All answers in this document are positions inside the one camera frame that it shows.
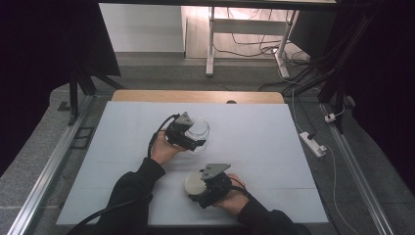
dark curtain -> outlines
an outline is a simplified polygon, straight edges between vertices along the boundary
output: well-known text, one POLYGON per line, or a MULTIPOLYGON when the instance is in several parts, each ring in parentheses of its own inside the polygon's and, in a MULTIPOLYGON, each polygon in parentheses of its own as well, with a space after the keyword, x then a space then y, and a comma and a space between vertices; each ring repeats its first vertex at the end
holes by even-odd
POLYGON ((348 60, 346 92, 358 123, 415 194, 414 43, 414 2, 385 1, 348 60))
POLYGON ((4 2, 0 30, 2 174, 42 119, 52 90, 81 71, 120 73, 98 3, 4 2))

wooden table edge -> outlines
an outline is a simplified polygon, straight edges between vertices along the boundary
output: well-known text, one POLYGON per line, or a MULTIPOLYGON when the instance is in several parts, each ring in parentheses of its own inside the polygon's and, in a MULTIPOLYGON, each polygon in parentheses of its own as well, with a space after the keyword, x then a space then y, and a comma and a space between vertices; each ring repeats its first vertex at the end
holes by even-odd
POLYGON ((218 103, 235 101, 237 104, 285 104, 278 92, 252 91, 189 91, 189 90, 117 90, 112 101, 218 103))

metal frame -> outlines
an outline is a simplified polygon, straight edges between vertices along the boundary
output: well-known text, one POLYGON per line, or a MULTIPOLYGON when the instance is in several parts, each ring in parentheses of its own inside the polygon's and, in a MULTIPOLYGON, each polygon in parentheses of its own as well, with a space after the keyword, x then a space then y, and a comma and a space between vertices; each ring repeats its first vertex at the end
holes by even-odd
MULTIPOLYGON (((320 105, 320 108, 328 115, 331 112, 328 112, 324 105, 320 105)), ((339 149, 342 152, 342 155, 346 161, 348 170, 351 176, 354 179, 354 182, 357 186, 357 189, 360 192, 360 196, 363 198, 364 203, 367 206, 368 211, 372 215, 372 219, 378 228, 379 234, 381 235, 393 235, 393 230, 390 226, 388 218, 386 217, 381 205, 372 188, 369 185, 360 164, 357 161, 353 151, 351 150, 347 139, 344 134, 341 134, 340 131, 333 125, 330 124, 330 130, 338 144, 339 149)))
POLYGON ((288 37, 293 27, 294 18, 297 10, 294 10, 290 19, 285 22, 271 21, 250 21, 235 19, 216 19, 214 17, 214 7, 208 8, 209 38, 207 46, 207 71, 208 77, 213 76, 214 48, 213 37, 217 33, 238 33, 238 34, 265 34, 282 36, 278 50, 274 51, 274 56, 278 64, 278 70, 282 78, 289 78, 290 75, 285 66, 283 53, 287 44, 288 37))
POLYGON ((68 126, 67 130, 59 140, 58 145, 49 158, 48 163, 40 173, 39 178, 37 179, 33 189, 24 202, 21 211, 15 219, 15 222, 7 233, 8 235, 18 235, 25 233, 34 217, 37 207, 39 206, 43 196, 46 193, 46 190, 49 187, 50 182, 55 176, 56 171, 58 170, 65 154, 67 153, 73 136, 76 134, 77 129, 85 119, 86 113, 88 112, 93 100, 94 98, 92 96, 86 96, 82 101, 78 118, 75 120, 73 125, 68 126))
POLYGON ((201 7, 232 7, 232 8, 263 8, 280 10, 305 11, 343 11, 345 9, 367 9, 377 0, 367 3, 337 3, 309 1, 258 1, 258 0, 99 0, 99 3, 140 4, 140 5, 170 5, 170 6, 201 6, 201 7))

clear glass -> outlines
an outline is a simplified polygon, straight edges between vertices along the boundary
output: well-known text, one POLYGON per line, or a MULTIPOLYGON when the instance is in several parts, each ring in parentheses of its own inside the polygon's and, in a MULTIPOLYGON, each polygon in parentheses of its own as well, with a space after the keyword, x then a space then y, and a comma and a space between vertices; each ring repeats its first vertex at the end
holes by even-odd
POLYGON ((205 144, 202 146, 198 146, 194 153, 200 153, 200 151, 204 150, 206 148, 207 142, 208 142, 208 135, 210 132, 210 127, 208 125, 208 122, 201 118, 201 117, 195 117, 192 118, 193 125, 190 127, 185 135, 193 140, 205 140, 205 144))

black jacket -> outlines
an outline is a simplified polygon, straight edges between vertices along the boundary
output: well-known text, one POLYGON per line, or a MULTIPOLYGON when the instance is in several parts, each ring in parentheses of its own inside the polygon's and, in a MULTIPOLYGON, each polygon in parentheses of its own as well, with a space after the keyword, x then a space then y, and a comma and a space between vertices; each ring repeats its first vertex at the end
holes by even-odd
MULTIPOLYGON (((137 172, 128 172, 116 183, 108 207, 139 198, 139 202, 126 208, 102 215, 93 234, 146 234, 151 193, 158 179, 165 174, 163 168, 145 158, 137 172)), ((282 211, 268 211, 256 199, 241 210, 238 221, 247 225, 252 234, 297 234, 293 222, 282 211)))

